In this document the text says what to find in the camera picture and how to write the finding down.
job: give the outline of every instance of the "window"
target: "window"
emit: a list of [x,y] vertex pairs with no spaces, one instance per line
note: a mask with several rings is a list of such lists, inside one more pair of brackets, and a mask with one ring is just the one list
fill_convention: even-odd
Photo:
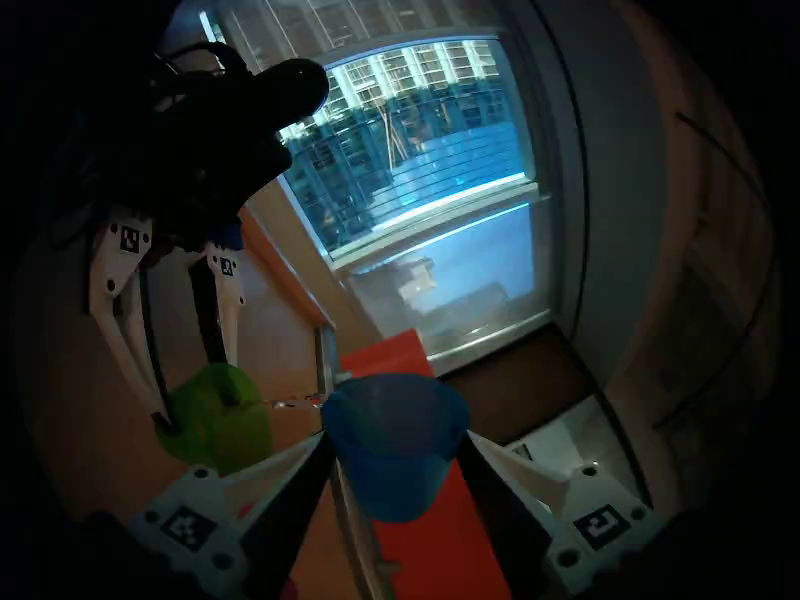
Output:
[[329,71],[316,122],[283,132],[295,159],[286,181],[329,252],[533,179],[508,109],[513,82],[485,68],[499,53],[491,40],[418,44]]

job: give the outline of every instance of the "wooden surface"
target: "wooden surface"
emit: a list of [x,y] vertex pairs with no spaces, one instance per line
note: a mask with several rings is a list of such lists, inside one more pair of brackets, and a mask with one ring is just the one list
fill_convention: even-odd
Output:
[[469,404],[470,429],[505,445],[593,392],[554,325],[442,377]]
[[[54,254],[30,249],[13,289],[14,368],[27,425],[50,482],[75,519],[106,510],[126,522],[187,466],[161,448],[150,417],[122,380],[93,319],[83,314],[80,244]],[[154,329],[167,386],[205,364],[190,256],[176,251],[151,275]],[[247,305],[239,321],[239,366],[262,398],[316,390],[312,328],[245,254]],[[275,450],[320,427],[316,409],[271,411]],[[326,488],[292,571],[301,600],[357,597]]]

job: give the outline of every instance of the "wall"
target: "wall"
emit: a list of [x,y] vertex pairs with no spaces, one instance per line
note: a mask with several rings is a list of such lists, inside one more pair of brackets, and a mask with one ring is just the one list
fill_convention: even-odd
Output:
[[277,181],[267,184],[250,198],[247,206],[336,324],[340,355],[380,341],[380,333],[361,304],[338,281],[320,256],[280,184]]
[[[682,399],[683,390],[661,390],[663,398],[656,401],[654,375],[666,361],[645,350],[676,329],[665,329],[665,315],[674,312],[676,294],[684,293],[679,290],[690,263],[708,283],[711,302],[720,306],[734,331],[741,331],[763,282],[771,246],[768,220],[744,178],[680,123],[675,111],[695,118],[723,140],[756,179],[757,168],[712,86],[630,3],[537,2],[561,55],[549,45],[548,29],[530,5],[511,0],[509,6],[520,23],[516,33],[525,38],[530,61],[537,63],[531,72],[538,82],[535,77],[526,81],[532,87],[540,84],[541,115],[557,123],[544,158],[562,173],[553,185],[564,223],[558,321],[568,333],[575,327],[575,349],[620,416],[657,508],[671,514],[683,503],[679,478],[667,440],[652,425],[657,413],[663,415]],[[584,172],[575,168],[580,162],[578,119],[585,139]],[[576,183],[583,177],[588,211],[583,188]],[[573,322],[577,255],[584,248],[578,232],[584,223],[585,288]],[[698,235],[701,230],[705,235]],[[746,348],[748,361],[757,364],[757,387],[762,390],[774,367],[779,312],[774,296],[768,302],[770,318],[756,327]],[[689,311],[684,317],[686,331],[701,329],[699,316],[693,318]],[[692,359],[697,378],[706,377],[731,348],[719,332],[708,331],[704,338],[707,360],[701,360],[699,345]],[[643,360],[651,364],[643,365]],[[641,385],[642,373],[650,378],[649,387]]]
[[538,5],[583,125],[588,262],[573,343],[604,384],[642,315],[658,260],[668,203],[664,132],[647,65],[614,10],[591,1]]
[[[123,522],[186,469],[159,446],[149,416],[123,382],[94,321],[81,312],[77,244],[51,253],[40,240],[16,274],[11,322],[15,370],[39,459],[69,514],[103,509]],[[154,329],[168,386],[205,363],[191,286],[175,251],[152,272]],[[239,324],[239,364],[265,399],[316,389],[311,328],[242,256],[247,306]],[[276,450],[320,427],[318,412],[273,410]],[[293,578],[301,598],[354,598],[352,574],[326,488]]]
[[[679,481],[669,482],[672,489],[664,481],[655,485],[680,504],[702,497],[772,382],[779,266],[771,262],[774,236],[758,191],[758,167],[727,106],[646,13],[622,0],[615,7],[657,90],[669,205],[646,310],[606,393],[623,422],[632,425],[632,438],[663,440],[659,460],[671,462]],[[676,118],[676,111],[718,140],[730,157]],[[759,318],[734,356],[762,293]],[[674,412],[683,406],[683,413]]]

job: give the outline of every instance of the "orange block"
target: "orange block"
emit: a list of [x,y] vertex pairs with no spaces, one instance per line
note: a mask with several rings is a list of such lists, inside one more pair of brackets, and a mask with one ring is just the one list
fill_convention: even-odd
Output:
[[[415,373],[433,377],[414,330],[341,359],[355,377]],[[398,600],[507,600],[511,598],[491,542],[458,462],[450,468],[433,506],[410,523],[372,526],[385,560],[400,565],[391,575]]]

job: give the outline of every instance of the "glass window pane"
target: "glass window pane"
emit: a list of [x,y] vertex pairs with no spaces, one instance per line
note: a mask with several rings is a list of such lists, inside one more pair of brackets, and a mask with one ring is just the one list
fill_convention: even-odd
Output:
[[[497,42],[482,44],[492,61],[502,52]],[[470,58],[461,42],[420,44],[411,52],[335,67],[327,118],[284,131],[295,156],[286,179],[302,190],[301,205],[310,207],[308,219],[329,251],[526,180],[529,161],[507,108],[514,86],[472,64],[475,54]],[[420,71],[409,57],[426,59]]]
[[353,272],[352,289],[383,336],[414,328],[428,355],[494,333],[546,307],[534,238],[549,225],[535,210],[523,201],[436,236]]

